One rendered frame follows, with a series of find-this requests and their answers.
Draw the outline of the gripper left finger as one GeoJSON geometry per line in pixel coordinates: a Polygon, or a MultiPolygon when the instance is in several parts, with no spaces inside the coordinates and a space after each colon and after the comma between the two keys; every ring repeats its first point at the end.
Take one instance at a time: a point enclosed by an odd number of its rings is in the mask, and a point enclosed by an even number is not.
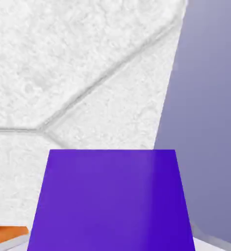
{"type": "Polygon", "coordinates": [[[29,234],[0,243],[0,251],[27,251],[29,234]]]}

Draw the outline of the small purple cube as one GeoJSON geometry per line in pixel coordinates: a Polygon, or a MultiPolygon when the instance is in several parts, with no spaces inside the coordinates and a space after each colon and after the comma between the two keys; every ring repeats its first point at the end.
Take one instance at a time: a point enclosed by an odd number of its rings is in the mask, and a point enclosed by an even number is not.
{"type": "Polygon", "coordinates": [[[195,251],[174,150],[50,150],[27,251],[195,251]]]}

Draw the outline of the small orange cube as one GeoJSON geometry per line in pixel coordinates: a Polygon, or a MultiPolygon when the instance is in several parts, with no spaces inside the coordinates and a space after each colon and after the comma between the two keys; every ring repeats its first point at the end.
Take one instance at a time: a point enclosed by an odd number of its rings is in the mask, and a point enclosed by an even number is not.
{"type": "Polygon", "coordinates": [[[0,226],[0,243],[29,234],[26,226],[0,226]]]}

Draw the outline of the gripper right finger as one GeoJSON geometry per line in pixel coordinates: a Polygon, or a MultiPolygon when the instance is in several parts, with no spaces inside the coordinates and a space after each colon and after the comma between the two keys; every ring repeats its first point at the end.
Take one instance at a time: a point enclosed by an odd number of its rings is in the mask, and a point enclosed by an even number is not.
{"type": "Polygon", "coordinates": [[[190,222],[193,237],[211,244],[215,247],[224,249],[225,251],[231,251],[231,243],[224,241],[222,239],[216,238],[214,236],[204,234],[194,222],[190,222]]]}

